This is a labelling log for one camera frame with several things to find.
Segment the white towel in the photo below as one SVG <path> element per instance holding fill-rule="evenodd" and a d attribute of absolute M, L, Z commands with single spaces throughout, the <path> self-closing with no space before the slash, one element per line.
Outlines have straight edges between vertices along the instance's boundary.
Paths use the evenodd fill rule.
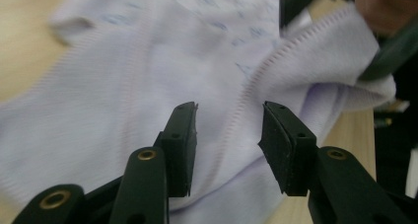
<path fill-rule="evenodd" d="M 282 198 L 256 145 L 264 101 L 320 145 L 341 111 L 394 94 L 391 77 L 357 82 L 378 45 L 352 4 L 287 39 L 277 16 L 277 0 L 67 0 L 50 23 L 73 47 L 0 105 L 0 191 L 21 206 L 57 184 L 91 191 L 194 101 L 191 197 L 171 199 L 172 223 L 264 222 Z"/>

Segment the dark green object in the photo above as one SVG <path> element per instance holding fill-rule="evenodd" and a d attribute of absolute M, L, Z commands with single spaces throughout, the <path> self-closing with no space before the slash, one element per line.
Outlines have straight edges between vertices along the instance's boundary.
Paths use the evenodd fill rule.
<path fill-rule="evenodd" d="M 169 223 L 168 211 L 166 161 L 163 150 L 158 147 L 146 147 L 133 152 L 123 174 L 108 223 L 166 224 Z"/>
<path fill-rule="evenodd" d="M 167 182 L 169 197 L 184 197 L 190 194 L 196 153 L 195 103 L 176 107 L 169 122 L 154 145 L 161 147 L 167 156 Z"/>
<path fill-rule="evenodd" d="M 324 215 L 332 210 L 340 224 L 412 224 L 351 153 L 322 147 L 315 169 L 320 192 L 310 188 L 313 223 L 335 223 Z"/>
<path fill-rule="evenodd" d="M 317 150 L 314 134 L 289 109 L 266 102 L 258 145 L 282 192 L 306 196 Z"/>
<path fill-rule="evenodd" d="M 390 75 L 416 54 L 418 54 L 418 16 L 398 34 L 384 42 L 359 80 L 372 81 Z"/>
<path fill-rule="evenodd" d="M 35 196 L 13 224 L 79 223 L 76 215 L 84 202 L 83 189 L 76 185 L 50 187 Z"/>

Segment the wooden table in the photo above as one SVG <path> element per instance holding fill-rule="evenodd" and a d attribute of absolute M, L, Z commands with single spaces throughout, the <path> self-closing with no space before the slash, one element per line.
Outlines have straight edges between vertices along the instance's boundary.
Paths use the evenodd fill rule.
<path fill-rule="evenodd" d="M 0 102 L 23 94 L 65 51 L 50 33 L 46 20 L 61 0 L 0 0 Z M 311 13 L 319 17 L 329 4 Z M 344 113 L 324 145 L 351 151 L 375 175 L 373 113 Z M 17 208 L 0 193 L 0 223 L 11 223 Z M 312 223 L 306 198 L 287 198 L 268 224 Z"/>

